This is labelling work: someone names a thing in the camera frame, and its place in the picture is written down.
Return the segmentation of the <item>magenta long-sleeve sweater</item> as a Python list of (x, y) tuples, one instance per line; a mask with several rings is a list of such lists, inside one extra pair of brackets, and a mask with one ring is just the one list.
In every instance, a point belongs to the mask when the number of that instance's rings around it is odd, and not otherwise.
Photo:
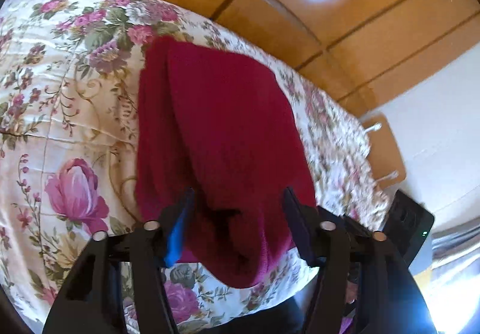
[(138, 91), (137, 206), (156, 218), (194, 191), (182, 260), (234, 288), (258, 284), (293, 245), (292, 188), (316, 203), (290, 103), (249, 56), (171, 37), (146, 49)]

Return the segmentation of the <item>floral bedspread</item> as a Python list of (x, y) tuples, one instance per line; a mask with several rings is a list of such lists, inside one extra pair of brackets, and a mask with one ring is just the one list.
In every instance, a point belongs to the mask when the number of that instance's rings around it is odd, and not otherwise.
[(137, 91), (149, 40), (249, 55), (295, 114), (317, 202), (369, 229), (389, 208), (360, 121), (280, 60), (162, 0), (5, 0), (1, 8), (1, 286), (40, 333), (91, 232), (130, 232)]

